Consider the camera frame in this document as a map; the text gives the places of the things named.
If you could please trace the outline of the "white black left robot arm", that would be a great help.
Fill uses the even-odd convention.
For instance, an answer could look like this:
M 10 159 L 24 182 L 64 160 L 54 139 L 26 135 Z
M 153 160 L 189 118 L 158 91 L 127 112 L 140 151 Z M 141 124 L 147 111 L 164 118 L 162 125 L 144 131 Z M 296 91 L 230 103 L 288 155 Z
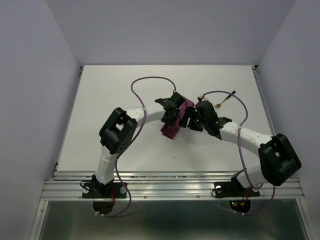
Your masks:
M 161 121 L 163 136 L 174 139 L 180 130 L 188 101 L 178 92 L 169 98 L 158 98 L 150 105 L 124 110 L 115 108 L 99 131 L 101 153 L 97 170 L 84 187 L 89 193 L 110 198 L 117 188 L 114 183 L 115 165 L 121 154 L 132 144 L 136 129 L 147 123 Z

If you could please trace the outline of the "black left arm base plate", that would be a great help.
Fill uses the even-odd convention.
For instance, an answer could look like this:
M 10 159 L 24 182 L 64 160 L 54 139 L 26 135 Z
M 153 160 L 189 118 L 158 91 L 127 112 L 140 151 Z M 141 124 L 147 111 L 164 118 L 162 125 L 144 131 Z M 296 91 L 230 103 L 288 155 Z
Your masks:
M 112 182 L 102 189 L 97 189 L 89 182 L 80 182 L 83 199 L 125 199 L 127 190 L 120 182 Z

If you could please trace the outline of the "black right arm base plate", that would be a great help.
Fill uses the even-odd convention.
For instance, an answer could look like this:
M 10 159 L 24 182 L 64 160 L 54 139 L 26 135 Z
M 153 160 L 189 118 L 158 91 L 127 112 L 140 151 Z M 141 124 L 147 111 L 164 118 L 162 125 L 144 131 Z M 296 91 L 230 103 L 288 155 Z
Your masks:
M 218 181 L 214 183 L 211 195 L 218 199 L 223 198 L 242 198 L 259 197 L 259 191 L 253 191 L 252 188 L 244 188 L 239 183 L 232 181 Z

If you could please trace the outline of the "purple cloth napkin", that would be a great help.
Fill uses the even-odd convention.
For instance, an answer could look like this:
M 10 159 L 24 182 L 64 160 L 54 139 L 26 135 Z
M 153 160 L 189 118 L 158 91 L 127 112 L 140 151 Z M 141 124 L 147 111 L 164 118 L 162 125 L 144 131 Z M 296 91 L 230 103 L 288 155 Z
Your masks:
M 178 131 L 181 129 L 181 126 L 179 125 L 180 120 L 184 116 L 185 110 L 187 107 L 194 107 L 195 103 L 189 99 L 185 99 L 185 102 L 181 105 L 179 109 L 179 116 L 177 118 L 175 126 L 171 126 L 169 130 L 166 130 L 168 127 L 166 124 L 163 125 L 163 127 L 160 129 L 163 136 L 173 140 L 175 136 L 177 135 Z

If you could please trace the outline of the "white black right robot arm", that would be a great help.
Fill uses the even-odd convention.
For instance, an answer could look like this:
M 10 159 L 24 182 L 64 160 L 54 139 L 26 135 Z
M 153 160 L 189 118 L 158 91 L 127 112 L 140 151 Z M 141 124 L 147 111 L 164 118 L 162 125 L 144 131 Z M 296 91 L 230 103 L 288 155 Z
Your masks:
M 226 182 L 226 188 L 235 195 L 267 183 L 279 187 L 302 167 L 285 135 L 271 136 L 243 128 L 230 118 L 219 117 L 207 100 L 198 102 L 194 107 L 188 106 L 179 125 L 198 132 L 206 131 L 221 141 L 236 144 L 240 152 L 246 149 L 258 156 L 257 166 L 244 167 Z

